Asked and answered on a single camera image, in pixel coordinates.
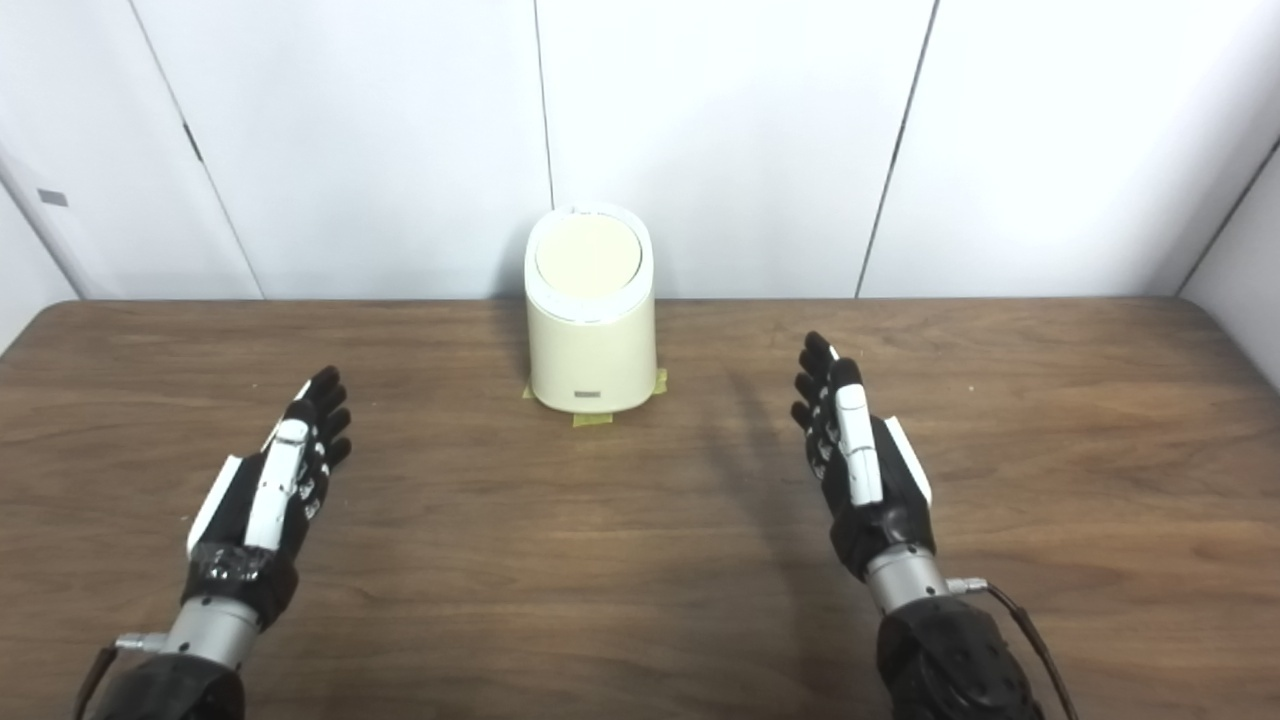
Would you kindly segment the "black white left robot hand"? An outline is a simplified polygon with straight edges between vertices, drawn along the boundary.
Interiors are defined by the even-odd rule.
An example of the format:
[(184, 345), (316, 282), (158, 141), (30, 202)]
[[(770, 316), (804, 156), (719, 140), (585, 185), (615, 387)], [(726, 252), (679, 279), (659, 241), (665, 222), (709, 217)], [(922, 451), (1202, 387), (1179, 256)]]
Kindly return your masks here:
[(308, 529), (333, 471), (352, 451), (346, 400), (340, 372), (325, 366), (288, 402), (256, 454), (227, 457), (188, 533), (183, 601), (236, 601), (261, 632), (289, 607)]

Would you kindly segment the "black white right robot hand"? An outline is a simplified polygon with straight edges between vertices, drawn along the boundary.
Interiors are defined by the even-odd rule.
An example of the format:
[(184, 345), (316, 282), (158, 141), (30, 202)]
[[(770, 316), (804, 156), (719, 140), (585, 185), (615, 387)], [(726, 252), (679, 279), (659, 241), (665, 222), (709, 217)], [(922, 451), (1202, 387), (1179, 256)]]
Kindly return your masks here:
[(840, 562), (860, 582), (896, 546), (934, 552), (932, 491), (897, 418), (869, 407), (858, 363), (815, 331), (806, 333), (791, 416), (832, 516)]

